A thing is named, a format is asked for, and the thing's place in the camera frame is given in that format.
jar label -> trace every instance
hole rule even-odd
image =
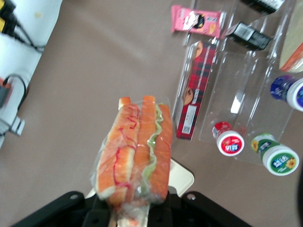
[[[216,139],[221,133],[231,129],[232,126],[228,122],[219,122],[213,127],[213,137]]]
[[[221,148],[226,154],[234,154],[242,149],[242,141],[236,136],[229,136],[222,140]]]
[[[260,155],[261,159],[263,158],[265,151],[278,145],[280,145],[280,143],[275,141],[274,136],[268,133],[256,136],[251,142],[251,148]]]
[[[298,91],[297,102],[301,107],[303,107],[303,87]]]
[[[270,161],[270,168],[278,174],[288,173],[296,168],[296,166],[296,158],[289,153],[278,154]]]
[[[296,79],[293,76],[280,76],[272,83],[270,87],[270,93],[275,99],[281,99],[286,101],[287,92],[290,86],[296,82]]]

black package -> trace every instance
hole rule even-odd
[[[243,22],[230,27],[225,32],[225,36],[252,51],[264,50],[271,41],[271,38]]]
[[[241,0],[262,14],[271,14],[279,10],[285,0]]]

packaged hot dog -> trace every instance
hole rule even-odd
[[[140,103],[119,100],[119,111],[103,141],[91,183],[120,226],[142,226],[150,204],[168,193],[172,121],[169,105],[144,96]]]

pink snack package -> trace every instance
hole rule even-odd
[[[220,16],[221,12],[201,11],[173,5],[171,7],[171,32],[189,31],[219,38]]]

screw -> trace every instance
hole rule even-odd
[[[78,195],[77,194],[74,194],[70,197],[71,200],[75,200],[76,198],[78,198]]]
[[[195,197],[194,194],[188,194],[188,195],[187,195],[187,198],[188,198],[189,200],[195,200],[195,199],[196,199],[196,197]]]

